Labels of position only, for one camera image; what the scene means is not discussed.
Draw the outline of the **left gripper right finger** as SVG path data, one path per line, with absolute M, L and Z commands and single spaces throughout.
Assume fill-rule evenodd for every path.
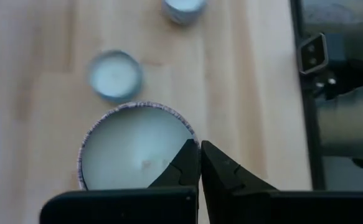
M 278 190 L 211 142 L 201 148 L 210 224 L 363 224 L 363 192 Z

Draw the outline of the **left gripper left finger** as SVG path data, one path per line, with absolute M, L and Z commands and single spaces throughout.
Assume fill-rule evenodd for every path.
M 199 146 L 188 139 L 147 188 L 62 193 L 48 200 L 39 224 L 197 224 Z

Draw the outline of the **purple patterned candle tin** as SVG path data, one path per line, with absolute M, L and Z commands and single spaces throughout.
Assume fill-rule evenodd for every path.
M 152 101 L 118 105 L 84 136 L 77 161 L 79 187 L 146 188 L 188 140 L 199 142 L 191 125 L 172 108 Z

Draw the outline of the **blue patterned candle tin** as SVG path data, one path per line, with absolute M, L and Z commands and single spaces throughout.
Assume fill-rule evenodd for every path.
M 114 103 L 131 101 L 143 84 L 141 65 L 121 50 L 107 50 L 95 56 L 87 75 L 92 90 Z

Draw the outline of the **black aluminium table frame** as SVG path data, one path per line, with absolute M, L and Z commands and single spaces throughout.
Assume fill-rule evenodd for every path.
M 303 22 L 303 2 L 302 0 L 289 0 L 295 46 L 298 46 L 306 39 L 306 32 Z M 324 166 L 320 150 L 321 142 L 319 138 L 319 126 L 316 114 L 316 104 L 314 100 L 314 82 L 312 77 L 303 75 L 299 71 L 298 50 L 296 51 L 296 61 L 298 64 L 298 76 L 303 101 L 304 123 L 308 143 L 309 169 L 313 190 L 325 190 L 326 182 L 324 176 Z

